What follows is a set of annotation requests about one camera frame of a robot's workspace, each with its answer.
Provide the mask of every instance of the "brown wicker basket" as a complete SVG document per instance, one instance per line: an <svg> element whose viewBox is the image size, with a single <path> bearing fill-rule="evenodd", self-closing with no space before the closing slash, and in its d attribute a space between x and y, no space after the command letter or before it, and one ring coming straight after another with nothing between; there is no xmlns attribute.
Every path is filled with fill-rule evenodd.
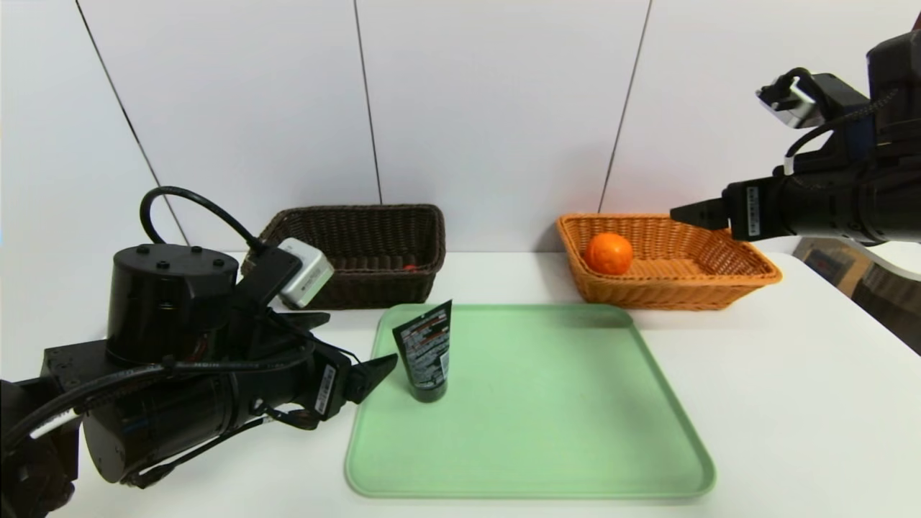
<svg viewBox="0 0 921 518"><path fill-rule="evenodd" d="M279 212L260 235L269 244L289 237L320 249L335 268L308 309L425 302L445 261L445 219L433 205L292 208ZM247 255L243 275L252 267Z"/></svg>
<svg viewBox="0 0 921 518"><path fill-rule="evenodd" d="M622 308L718 310L779 282L780 271L725 230L685 225L666 215L570 214L556 222L579 293L588 302ZM582 255L601 232L624 236L634 261L620 276L595 273Z"/></svg>

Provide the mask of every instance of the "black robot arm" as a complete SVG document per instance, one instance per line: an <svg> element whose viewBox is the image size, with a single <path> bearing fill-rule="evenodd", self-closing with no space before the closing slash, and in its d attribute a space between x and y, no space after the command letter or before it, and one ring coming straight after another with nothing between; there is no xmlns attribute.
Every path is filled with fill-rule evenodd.
<svg viewBox="0 0 921 518"><path fill-rule="evenodd" d="M269 419L313 430L396 366L396 355L361 362L320 341L311 330L327 313L267 307L291 283L316 278L303 276L297 253L258 242L256 265L238 283L233 257L163 243L148 212L160 194L210 204L236 223L183 189L145 196L153 243L114 256L109 337L45 349L39 378L2 382L3 518L39 518L69 501L80 425L103 478L146 488ZM277 408L287 403L300 409Z"/></svg>
<svg viewBox="0 0 921 518"><path fill-rule="evenodd" d="M867 54L870 97L831 74L794 68L758 90L800 138L773 175L731 183L719 198L671 210L733 239L847 237L865 244L921 241L921 30ZM832 132L821 149L799 153Z"/></svg>

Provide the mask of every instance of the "table surface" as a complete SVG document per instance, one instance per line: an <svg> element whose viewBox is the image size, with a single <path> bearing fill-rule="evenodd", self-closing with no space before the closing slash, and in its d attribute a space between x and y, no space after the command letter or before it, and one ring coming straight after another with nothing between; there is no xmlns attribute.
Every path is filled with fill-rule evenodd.
<svg viewBox="0 0 921 518"><path fill-rule="evenodd" d="M356 412L348 404L315 431L248 431L146 490L104 482L81 442L76 494L53 516L921 515L921 358L797 259L770 258L784 280L724 311L631 311L717 466L702 498L366 499L344 479ZM450 253L430 297L447 299L581 300L556 253ZM99 315L103 324L104 308ZM367 358L381 315L335 312L317 335Z"/></svg>

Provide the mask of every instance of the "white wall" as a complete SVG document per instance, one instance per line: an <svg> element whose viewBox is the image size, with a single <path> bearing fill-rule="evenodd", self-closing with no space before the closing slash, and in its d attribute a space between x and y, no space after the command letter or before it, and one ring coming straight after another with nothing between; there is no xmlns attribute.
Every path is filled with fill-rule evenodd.
<svg viewBox="0 0 921 518"><path fill-rule="evenodd" d="M917 0L654 0L602 211L666 212L770 176L801 133L753 92L805 66L869 93L866 52L917 15Z"/></svg>
<svg viewBox="0 0 921 518"><path fill-rule="evenodd" d="M46 347L105 336L111 257L147 241L154 179L73 0L3 0L0 371L34 376ZM162 202L155 223L181 241Z"/></svg>
<svg viewBox="0 0 921 518"><path fill-rule="evenodd" d="M647 0L358 0L384 203L452 251L560 247L598 210Z"/></svg>
<svg viewBox="0 0 921 518"><path fill-rule="evenodd" d="M293 206L379 203L352 0L80 0L157 177L250 231ZM245 250L173 203L186 236Z"/></svg>

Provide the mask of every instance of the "plastic tray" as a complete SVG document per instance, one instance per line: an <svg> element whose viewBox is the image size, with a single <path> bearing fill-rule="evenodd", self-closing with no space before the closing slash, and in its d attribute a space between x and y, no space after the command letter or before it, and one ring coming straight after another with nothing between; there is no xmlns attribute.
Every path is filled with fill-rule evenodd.
<svg viewBox="0 0 921 518"><path fill-rule="evenodd" d="M395 306L391 329L434 306ZM391 498L665 499L716 471L630 316L596 304L455 305L448 392L409 393L402 365L361 405L352 488Z"/></svg>

